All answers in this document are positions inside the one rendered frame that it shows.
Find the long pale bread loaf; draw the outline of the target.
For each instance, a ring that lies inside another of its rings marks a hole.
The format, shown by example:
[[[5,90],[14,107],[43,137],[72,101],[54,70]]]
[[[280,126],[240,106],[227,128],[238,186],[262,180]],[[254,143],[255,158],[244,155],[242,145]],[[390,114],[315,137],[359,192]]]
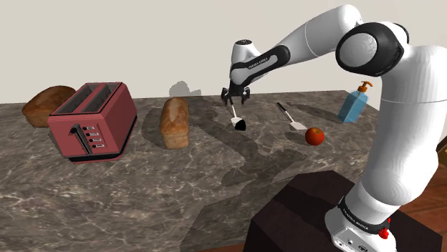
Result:
[[[159,124],[160,133],[167,149],[181,149],[189,145],[188,101],[172,97],[163,105]]]

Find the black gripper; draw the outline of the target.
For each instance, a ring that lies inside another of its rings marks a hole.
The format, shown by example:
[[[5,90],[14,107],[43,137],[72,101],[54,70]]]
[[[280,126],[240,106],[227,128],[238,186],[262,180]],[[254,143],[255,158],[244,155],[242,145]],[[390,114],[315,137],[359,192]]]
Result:
[[[231,97],[240,96],[241,103],[244,104],[250,98],[250,88],[242,86],[230,86],[228,89],[223,88],[221,91],[221,100],[227,105],[228,102],[232,103]]]

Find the dark robot stand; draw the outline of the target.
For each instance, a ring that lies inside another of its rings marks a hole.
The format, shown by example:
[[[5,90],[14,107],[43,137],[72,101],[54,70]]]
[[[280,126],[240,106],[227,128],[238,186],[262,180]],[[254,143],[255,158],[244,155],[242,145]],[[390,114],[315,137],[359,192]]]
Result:
[[[332,170],[296,175],[251,219],[244,252],[342,252],[324,217],[353,185]],[[442,236],[400,211],[390,229],[398,252],[441,252]]]

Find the round brown bread loaf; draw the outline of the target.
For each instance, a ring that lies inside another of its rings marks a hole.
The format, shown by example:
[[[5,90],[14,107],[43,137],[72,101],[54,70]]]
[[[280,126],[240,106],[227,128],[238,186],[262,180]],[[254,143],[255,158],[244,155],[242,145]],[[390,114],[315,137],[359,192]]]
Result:
[[[49,127],[49,115],[75,92],[68,86],[49,87],[28,101],[21,110],[22,114],[33,127]]]

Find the red two-slot toaster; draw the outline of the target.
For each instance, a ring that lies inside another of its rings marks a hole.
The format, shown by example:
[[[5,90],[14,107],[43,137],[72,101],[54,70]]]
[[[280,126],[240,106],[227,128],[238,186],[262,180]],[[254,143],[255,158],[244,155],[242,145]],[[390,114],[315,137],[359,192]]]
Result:
[[[124,83],[96,82],[80,87],[47,122],[63,157],[93,163],[119,159],[137,119]]]

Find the blue soap dispenser bottle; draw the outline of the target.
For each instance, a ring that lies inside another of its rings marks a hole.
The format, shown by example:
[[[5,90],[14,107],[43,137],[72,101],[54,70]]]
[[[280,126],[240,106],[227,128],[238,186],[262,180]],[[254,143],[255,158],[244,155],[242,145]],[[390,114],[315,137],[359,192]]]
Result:
[[[340,108],[337,118],[343,122],[356,122],[360,114],[365,108],[368,101],[368,96],[365,94],[368,87],[372,84],[368,81],[362,81],[355,91],[349,93],[345,98],[343,105]]]

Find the white-handled spatula with black blade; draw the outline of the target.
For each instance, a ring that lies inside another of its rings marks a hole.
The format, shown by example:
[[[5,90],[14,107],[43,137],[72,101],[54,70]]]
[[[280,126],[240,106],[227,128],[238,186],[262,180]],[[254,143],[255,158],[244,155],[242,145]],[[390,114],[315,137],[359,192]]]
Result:
[[[234,126],[234,129],[239,130],[239,131],[245,131],[246,130],[246,122],[241,117],[237,116],[233,103],[231,103],[231,109],[233,112],[233,117],[231,118],[231,123]]]

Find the red apple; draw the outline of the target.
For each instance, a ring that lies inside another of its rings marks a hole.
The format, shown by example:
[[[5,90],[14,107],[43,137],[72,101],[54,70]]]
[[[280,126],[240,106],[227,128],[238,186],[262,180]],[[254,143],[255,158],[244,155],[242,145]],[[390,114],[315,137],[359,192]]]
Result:
[[[305,132],[305,140],[309,145],[318,146],[323,143],[325,134],[316,127],[311,127]]]

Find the black-handled spatula with silver blade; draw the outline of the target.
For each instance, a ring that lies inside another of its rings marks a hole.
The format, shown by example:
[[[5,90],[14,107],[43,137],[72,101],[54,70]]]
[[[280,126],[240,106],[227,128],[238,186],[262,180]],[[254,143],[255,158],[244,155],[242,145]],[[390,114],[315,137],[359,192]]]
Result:
[[[284,108],[284,106],[282,104],[280,104],[279,102],[277,103],[277,106],[282,110],[282,112],[289,118],[290,125],[295,129],[295,130],[307,130],[307,128],[300,122],[296,122],[292,116],[287,112],[287,110]]]

